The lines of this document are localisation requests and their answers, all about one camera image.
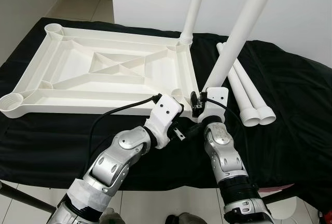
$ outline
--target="white tape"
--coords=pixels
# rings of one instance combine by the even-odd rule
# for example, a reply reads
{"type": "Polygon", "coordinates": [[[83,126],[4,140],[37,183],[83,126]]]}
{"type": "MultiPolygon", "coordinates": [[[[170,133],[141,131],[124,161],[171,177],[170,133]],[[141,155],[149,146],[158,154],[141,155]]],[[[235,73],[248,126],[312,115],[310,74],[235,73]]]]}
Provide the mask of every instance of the white tape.
{"type": "Polygon", "coordinates": [[[104,212],[112,198],[81,179],[74,180],[67,195],[77,209],[88,206],[99,212],[104,212]]]}

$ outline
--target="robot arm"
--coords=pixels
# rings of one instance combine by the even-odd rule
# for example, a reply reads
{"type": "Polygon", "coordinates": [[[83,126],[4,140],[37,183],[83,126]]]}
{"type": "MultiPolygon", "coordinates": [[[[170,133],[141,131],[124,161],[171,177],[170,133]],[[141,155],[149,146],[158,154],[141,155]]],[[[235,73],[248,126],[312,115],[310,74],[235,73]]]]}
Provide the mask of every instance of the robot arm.
{"type": "Polygon", "coordinates": [[[224,200],[224,217],[230,224],[274,223],[269,210],[257,192],[257,187],[250,183],[241,157],[234,148],[233,138],[223,124],[225,110],[206,101],[206,99],[212,99],[226,105],[227,95],[226,88],[207,88],[206,93],[201,95],[200,101],[197,101],[200,105],[205,103],[205,107],[194,106],[204,109],[198,119],[206,126],[204,149],[210,157],[224,200]]]}
{"type": "Polygon", "coordinates": [[[161,149],[170,141],[167,130],[182,110],[175,99],[163,95],[143,127],[118,133],[112,144],[96,158],[83,179],[75,179],[64,201],[47,223],[99,223],[100,216],[127,176],[129,168],[148,153],[151,146],[161,149]]]}

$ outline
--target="black fabric table cover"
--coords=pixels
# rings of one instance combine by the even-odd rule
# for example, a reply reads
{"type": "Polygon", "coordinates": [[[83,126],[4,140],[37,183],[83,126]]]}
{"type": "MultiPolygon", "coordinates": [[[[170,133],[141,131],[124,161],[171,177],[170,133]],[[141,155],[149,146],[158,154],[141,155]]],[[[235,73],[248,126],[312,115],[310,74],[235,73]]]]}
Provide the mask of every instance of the black fabric table cover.
{"type": "MultiPolygon", "coordinates": [[[[134,33],[178,38],[179,32],[125,27],[102,22],[76,22],[42,18],[0,68],[0,97],[10,93],[45,37],[44,26],[134,33]]],[[[216,44],[226,36],[195,34],[192,62],[201,90],[218,58],[216,44]]],[[[233,136],[253,182],[260,187],[298,184],[300,197],[322,211],[332,208],[332,71],[330,68],[287,53],[263,41],[248,41],[239,60],[261,95],[276,114],[273,124],[246,128],[243,132],[226,114],[233,136]]],[[[230,89],[228,106],[239,114],[230,89]]],[[[96,115],[30,113],[8,119],[0,114],[0,179],[20,184],[68,188],[82,169],[90,126],[96,115]]],[[[93,148],[100,141],[145,121],[144,116],[108,116],[95,130],[93,148]]],[[[193,123],[179,120],[185,131],[193,123]]],[[[112,136],[98,148],[102,151],[112,136]]],[[[215,188],[203,136],[171,141],[162,150],[152,149],[130,169],[122,190],[169,190],[183,185],[215,188]]]]}

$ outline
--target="cable connector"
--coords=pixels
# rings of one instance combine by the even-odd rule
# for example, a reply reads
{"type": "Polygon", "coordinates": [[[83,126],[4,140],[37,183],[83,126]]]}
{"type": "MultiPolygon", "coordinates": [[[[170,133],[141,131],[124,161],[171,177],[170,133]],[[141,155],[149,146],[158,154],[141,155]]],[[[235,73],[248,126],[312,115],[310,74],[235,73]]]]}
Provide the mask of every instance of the cable connector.
{"type": "Polygon", "coordinates": [[[200,92],[200,95],[201,95],[199,98],[200,102],[205,103],[207,101],[207,99],[208,99],[207,94],[208,94],[207,92],[200,92]]]}
{"type": "Polygon", "coordinates": [[[190,94],[190,102],[191,102],[191,111],[192,116],[197,118],[204,111],[205,103],[202,103],[200,99],[197,98],[196,93],[193,91],[190,94]]]}
{"type": "Polygon", "coordinates": [[[161,93],[158,93],[157,95],[152,96],[152,101],[156,104],[160,98],[162,97],[161,93]]]}

